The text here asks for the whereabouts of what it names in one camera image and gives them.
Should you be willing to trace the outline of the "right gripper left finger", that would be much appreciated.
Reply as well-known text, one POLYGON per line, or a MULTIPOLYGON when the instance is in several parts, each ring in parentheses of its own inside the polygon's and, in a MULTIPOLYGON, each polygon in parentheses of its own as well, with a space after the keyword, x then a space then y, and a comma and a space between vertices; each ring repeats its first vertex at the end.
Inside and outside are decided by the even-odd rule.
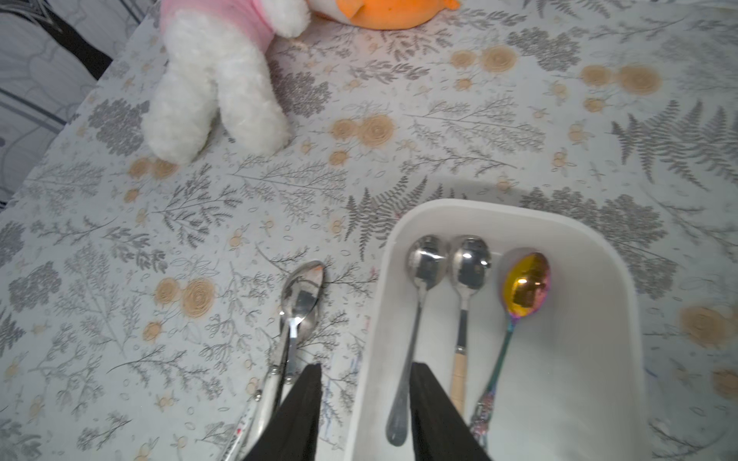
POLYGON ((317 451, 322 368, 307 365, 245 461, 313 461, 317 451))

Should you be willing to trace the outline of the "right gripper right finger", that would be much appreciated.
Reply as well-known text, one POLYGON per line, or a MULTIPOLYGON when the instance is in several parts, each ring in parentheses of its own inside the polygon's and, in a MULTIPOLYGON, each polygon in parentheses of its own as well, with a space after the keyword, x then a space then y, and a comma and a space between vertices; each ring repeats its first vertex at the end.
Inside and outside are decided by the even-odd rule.
POLYGON ((416 460, 491 460, 427 364, 412 363, 409 384, 416 460))

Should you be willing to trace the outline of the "white rectangular storage box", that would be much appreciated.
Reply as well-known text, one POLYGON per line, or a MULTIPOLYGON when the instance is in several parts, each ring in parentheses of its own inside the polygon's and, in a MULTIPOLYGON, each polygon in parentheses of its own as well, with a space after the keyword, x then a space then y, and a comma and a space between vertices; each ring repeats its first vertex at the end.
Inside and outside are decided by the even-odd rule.
POLYGON ((459 295, 440 282, 418 309, 406 256, 419 237, 480 236, 492 253, 484 288, 471 301, 465 414, 490 378, 505 340, 502 283, 531 252, 547 257, 551 289, 510 340, 488 433, 496 460, 647 460, 645 380, 636 294, 625 263, 597 233, 558 214, 463 200, 407 213, 382 259, 370 333, 345 456, 411 460, 413 444, 384 431, 409 340, 443 387, 451 383, 459 295))

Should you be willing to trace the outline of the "silver white handled spoon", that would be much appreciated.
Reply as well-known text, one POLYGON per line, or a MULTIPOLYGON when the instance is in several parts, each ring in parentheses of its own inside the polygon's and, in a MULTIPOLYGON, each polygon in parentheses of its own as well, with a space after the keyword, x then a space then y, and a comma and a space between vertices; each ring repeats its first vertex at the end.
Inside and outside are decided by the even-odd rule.
POLYGON ((256 409, 242 415, 219 456, 221 460, 236 460, 240 453, 251 451, 265 432, 281 401, 283 384, 296 380, 295 355, 300 325, 316 309, 324 274, 325 264, 314 260, 298 267, 284 284, 280 303, 280 336, 270 355, 256 409))

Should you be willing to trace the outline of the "long silver spoon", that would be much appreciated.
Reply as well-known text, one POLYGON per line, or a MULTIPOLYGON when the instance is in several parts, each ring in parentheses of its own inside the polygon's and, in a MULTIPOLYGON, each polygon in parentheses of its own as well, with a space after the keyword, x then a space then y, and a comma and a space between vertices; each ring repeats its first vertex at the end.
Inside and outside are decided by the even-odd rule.
POLYGON ((407 253, 406 270, 417 289, 417 306, 412 324, 402 374, 386 421, 386 440, 393 447, 402 447, 409 436, 409 379, 417 336, 428 292, 438 286, 446 274, 448 245, 440 237, 428 234, 416 240, 407 253))

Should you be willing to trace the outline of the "iridescent gold spoon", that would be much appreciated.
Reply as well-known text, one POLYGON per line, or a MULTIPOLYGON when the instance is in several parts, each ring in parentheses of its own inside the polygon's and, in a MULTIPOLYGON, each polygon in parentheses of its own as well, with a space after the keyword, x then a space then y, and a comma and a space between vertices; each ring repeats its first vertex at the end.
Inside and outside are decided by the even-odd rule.
POLYGON ((495 408, 498 382, 517 324, 534 315, 548 296, 551 284, 549 261, 542 253, 530 253, 515 262, 502 284, 502 301, 507 313, 507 329, 495 366, 484 393, 478 398, 469 430, 480 446, 488 450, 487 433, 495 408))

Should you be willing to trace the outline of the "wooden handled silver spoon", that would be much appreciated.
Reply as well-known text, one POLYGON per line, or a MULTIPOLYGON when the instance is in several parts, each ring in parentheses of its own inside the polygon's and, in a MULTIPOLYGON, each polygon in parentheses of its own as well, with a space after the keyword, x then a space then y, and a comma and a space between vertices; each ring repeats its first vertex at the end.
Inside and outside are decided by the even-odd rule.
POLYGON ((475 235, 462 235, 451 245, 449 278, 459 294, 459 328, 453 364, 450 399, 464 416, 467 382, 467 328, 471 299, 484 288, 491 269, 491 253, 485 241, 475 235))

